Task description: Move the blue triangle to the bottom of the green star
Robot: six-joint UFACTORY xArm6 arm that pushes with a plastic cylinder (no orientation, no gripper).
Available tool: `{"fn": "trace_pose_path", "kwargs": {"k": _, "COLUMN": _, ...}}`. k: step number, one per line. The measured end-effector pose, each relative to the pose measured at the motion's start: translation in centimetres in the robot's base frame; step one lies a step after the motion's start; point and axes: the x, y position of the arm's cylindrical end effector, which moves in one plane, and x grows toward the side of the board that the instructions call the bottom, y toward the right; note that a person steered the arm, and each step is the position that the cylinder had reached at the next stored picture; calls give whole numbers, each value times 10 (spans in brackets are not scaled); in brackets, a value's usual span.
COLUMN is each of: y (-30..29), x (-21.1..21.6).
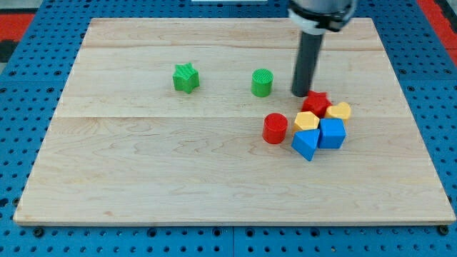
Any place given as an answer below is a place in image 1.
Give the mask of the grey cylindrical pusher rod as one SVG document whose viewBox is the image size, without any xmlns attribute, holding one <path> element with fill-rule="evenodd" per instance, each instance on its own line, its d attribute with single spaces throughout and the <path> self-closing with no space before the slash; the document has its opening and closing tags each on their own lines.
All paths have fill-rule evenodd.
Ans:
<svg viewBox="0 0 457 257">
<path fill-rule="evenodd" d="M 322 41 L 323 34 L 312 35 L 305 32 L 301 33 L 291 86 L 291 92 L 294 96 L 308 96 Z"/>
</svg>

